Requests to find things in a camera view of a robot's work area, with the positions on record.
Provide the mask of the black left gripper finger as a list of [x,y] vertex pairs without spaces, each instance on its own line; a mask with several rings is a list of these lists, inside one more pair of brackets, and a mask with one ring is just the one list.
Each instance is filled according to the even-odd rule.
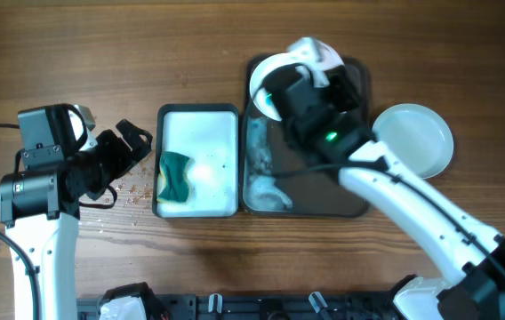
[[151,151],[153,136],[143,129],[136,129],[133,136],[132,152],[137,162],[144,159]]
[[130,147],[138,147],[140,145],[140,135],[138,128],[126,119],[122,119],[116,128],[122,134],[123,140]]

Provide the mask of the green yellow sponge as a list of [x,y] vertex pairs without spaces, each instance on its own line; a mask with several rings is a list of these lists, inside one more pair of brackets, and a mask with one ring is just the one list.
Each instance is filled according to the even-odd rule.
[[164,203],[185,204],[190,197],[191,186],[187,170],[191,159],[180,153],[164,151],[159,160],[160,175],[164,186],[157,200]]

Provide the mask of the white plate two blue marks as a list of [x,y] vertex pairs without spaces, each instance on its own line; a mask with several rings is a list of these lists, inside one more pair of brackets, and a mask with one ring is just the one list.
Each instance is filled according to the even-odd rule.
[[265,84],[263,82],[272,71],[292,63],[293,59],[290,53],[271,55],[256,66],[249,80],[249,92],[254,106],[264,116],[278,122],[281,121],[281,116],[278,114],[278,111],[270,98],[271,93],[265,88]]

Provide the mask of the white plate single blue streak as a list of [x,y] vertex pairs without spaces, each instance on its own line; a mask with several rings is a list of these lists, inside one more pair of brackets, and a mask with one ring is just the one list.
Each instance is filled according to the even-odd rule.
[[372,128],[423,179],[438,175],[452,161],[453,134],[446,121],[430,108],[415,103],[397,104],[380,113]]

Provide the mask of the white plate large blue smear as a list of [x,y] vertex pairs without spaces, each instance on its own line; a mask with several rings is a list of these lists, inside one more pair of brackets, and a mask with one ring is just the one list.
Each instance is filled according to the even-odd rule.
[[344,65],[340,55],[329,45],[314,37],[302,37],[287,48],[287,52],[306,65],[314,78],[315,87],[330,85],[328,71]]

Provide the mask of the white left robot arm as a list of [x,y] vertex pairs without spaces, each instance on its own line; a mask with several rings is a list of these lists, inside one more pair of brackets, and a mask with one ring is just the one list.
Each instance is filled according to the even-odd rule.
[[98,136],[70,104],[19,112],[23,170],[0,181],[0,222],[13,243],[15,316],[77,317],[75,252],[82,196],[92,208],[145,158],[151,134],[123,119]]

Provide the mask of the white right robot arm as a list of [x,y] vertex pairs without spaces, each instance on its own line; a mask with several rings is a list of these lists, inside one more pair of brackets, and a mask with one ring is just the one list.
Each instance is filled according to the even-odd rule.
[[342,65],[257,67],[251,97],[313,171],[384,212],[427,253],[438,279],[413,277],[392,299],[407,319],[505,319],[505,236],[406,168],[378,140]]

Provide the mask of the black rimmed water tray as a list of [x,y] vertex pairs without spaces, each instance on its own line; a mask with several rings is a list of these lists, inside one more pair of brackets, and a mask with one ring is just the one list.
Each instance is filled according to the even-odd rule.
[[[157,113],[152,212],[159,218],[225,218],[238,209],[238,109],[230,103],[166,104]],[[164,189],[160,158],[184,155],[189,186],[183,203],[158,198]]]

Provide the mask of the dark brown serving tray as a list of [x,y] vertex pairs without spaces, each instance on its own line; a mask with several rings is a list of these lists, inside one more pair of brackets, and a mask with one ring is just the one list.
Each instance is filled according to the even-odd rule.
[[266,118],[260,111],[248,107],[249,89],[244,89],[244,113],[239,133],[239,202],[250,214],[259,216],[343,218],[352,219],[365,214],[370,205],[361,197],[339,187],[326,173],[311,172],[290,178],[277,179],[273,186],[292,200],[284,204],[280,196],[262,196],[253,191],[252,175],[248,172],[245,134],[248,124],[259,118],[267,127],[268,147],[274,172],[305,169],[301,156],[285,143],[277,122]]

